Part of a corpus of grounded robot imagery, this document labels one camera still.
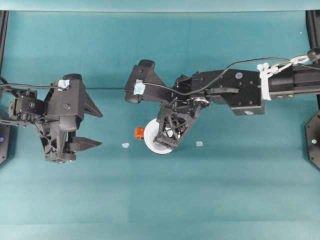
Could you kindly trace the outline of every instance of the orange cap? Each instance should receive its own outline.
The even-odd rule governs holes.
[[[144,139],[145,129],[143,127],[136,127],[134,130],[134,137],[139,140]]]

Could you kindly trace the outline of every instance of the black cable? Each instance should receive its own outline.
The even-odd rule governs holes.
[[[0,84],[1,87],[23,87],[23,88],[31,88],[31,89],[59,89],[59,90],[66,90],[63,87],[59,86],[37,86],[37,85],[30,85],[30,84],[22,84],[22,83],[8,83],[7,80],[0,76],[0,81],[3,82],[3,84]]]
[[[87,87],[87,90],[124,90],[124,87]]]
[[[245,64],[245,63],[253,63],[253,62],[257,62],[257,61],[264,61],[264,60],[276,60],[276,61],[286,61],[286,62],[289,61],[288,59],[282,58],[282,57],[261,57],[261,58],[243,60],[243,61],[236,61],[234,63],[231,63],[229,66],[227,66],[217,77],[212,79],[208,84],[206,84],[205,86],[203,86],[203,87],[201,87],[201,88],[199,88],[197,90],[193,90],[193,91],[190,91],[190,92],[180,92],[180,91],[177,91],[177,90],[172,89],[170,87],[159,85],[159,84],[155,84],[155,83],[143,82],[143,84],[144,85],[154,86],[154,87],[159,87],[159,88],[163,88],[163,89],[167,89],[167,90],[170,90],[171,92],[179,94],[181,96],[188,96],[188,95],[196,94],[198,92],[206,90],[215,81],[220,79],[232,66],[239,65],[239,64]]]
[[[307,69],[314,69],[314,70],[320,71],[320,67],[310,66],[310,65],[306,65],[306,64],[302,64],[302,63],[298,63],[297,65],[303,66],[303,67],[305,67]]]

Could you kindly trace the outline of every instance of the teal tabletop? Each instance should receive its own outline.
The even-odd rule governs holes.
[[[259,116],[212,104],[175,151],[157,155],[134,129],[157,117],[159,103],[99,89],[124,87],[140,59],[172,86],[182,73],[308,49],[304,11],[11,11],[1,74],[37,85],[82,74],[104,118],[86,115],[78,135],[103,144],[55,164],[31,126],[14,128],[0,165],[0,239],[318,240],[320,171],[304,133],[315,96],[272,100]]]

